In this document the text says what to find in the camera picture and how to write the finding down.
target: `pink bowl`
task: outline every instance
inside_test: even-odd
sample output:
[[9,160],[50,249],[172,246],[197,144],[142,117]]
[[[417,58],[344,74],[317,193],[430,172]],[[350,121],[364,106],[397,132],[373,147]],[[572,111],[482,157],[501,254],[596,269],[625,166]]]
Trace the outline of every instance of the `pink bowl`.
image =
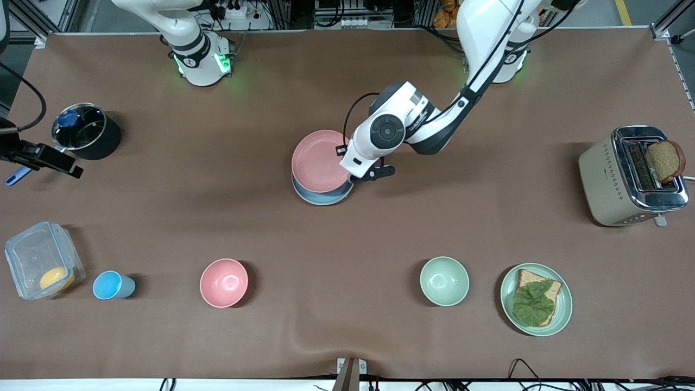
[[249,276],[236,260],[216,260],[205,268],[200,277],[200,294],[215,308],[226,308],[244,297]]

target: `toaster slot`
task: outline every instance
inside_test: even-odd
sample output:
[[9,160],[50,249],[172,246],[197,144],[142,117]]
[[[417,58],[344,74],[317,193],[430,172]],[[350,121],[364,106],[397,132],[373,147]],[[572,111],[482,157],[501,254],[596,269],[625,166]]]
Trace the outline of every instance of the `toaster slot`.
[[678,189],[675,180],[671,180],[666,184],[659,182],[656,170],[651,167],[651,163],[647,159],[647,148],[649,145],[658,143],[659,141],[660,140],[629,140],[623,142],[625,151],[630,158],[632,175],[640,191],[675,191]]

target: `green indicator light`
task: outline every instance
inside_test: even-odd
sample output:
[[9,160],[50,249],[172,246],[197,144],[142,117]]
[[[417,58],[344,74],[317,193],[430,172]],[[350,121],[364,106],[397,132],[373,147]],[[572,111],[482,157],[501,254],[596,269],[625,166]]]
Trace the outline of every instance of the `green indicator light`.
[[174,60],[176,61],[176,65],[179,67],[179,73],[185,76],[185,74],[183,73],[183,68],[181,68],[181,63],[179,62],[179,59],[175,56]]
[[523,54],[521,55],[521,59],[519,60],[519,65],[518,65],[518,67],[516,67],[517,72],[520,71],[521,68],[523,68],[523,59],[526,58],[527,53],[528,53],[527,51],[524,51]]
[[219,54],[215,53],[215,60],[218,62],[218,66],[220,67],[220,71],[222,73],[228,73],[231,67],[229,66],[229,59],[226,56],[220,56]]

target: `bread slice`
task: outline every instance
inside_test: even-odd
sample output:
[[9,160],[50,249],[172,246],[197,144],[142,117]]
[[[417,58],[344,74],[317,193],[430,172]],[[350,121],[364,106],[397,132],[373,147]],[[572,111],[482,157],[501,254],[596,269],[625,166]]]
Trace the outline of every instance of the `bread slice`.
[[661,141],[647,147],[647,159],[656,170],[661,183],[669,183],[673,177],[685,171],[685,154],[680,145],[673,141]]
[[[526,269],[521,269],[519,271],[519,284],[516,287],[516,290],[519,290],[521,287],[524,287],[531,282],[541,282],[545,280],[550,280],[550,278],[539,276],[536,273]],[[553,304],[555,304],[555,309],[557,309],[557,295],[560,293],[560,288],[562,288],[562,283],[554,280],[553,284],[550,286],[550,288],[548,288],[548,291],[546,291],[546,297],[553,301]],[[550,316],[543,323],[541,323],[539,327],[545,327],[550,324],[550,320],[553,318],[554,314],[555,310],[553,310],[553,313],[550,314]]]

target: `pink plate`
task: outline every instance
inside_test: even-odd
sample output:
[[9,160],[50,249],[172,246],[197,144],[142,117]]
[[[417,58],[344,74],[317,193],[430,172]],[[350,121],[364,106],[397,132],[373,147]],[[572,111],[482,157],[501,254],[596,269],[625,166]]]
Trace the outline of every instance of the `pink plate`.
[[292,154],[292,174],[306,190],[327,193],[342,186],[350,174],[341,167],[336,147],[343,135],[334,130],[319,130],[307,137]]
[[216,260],[205,268],[200,277],[200,294],[215,308],[236,304],[248,287],[246,269],[236,260]]

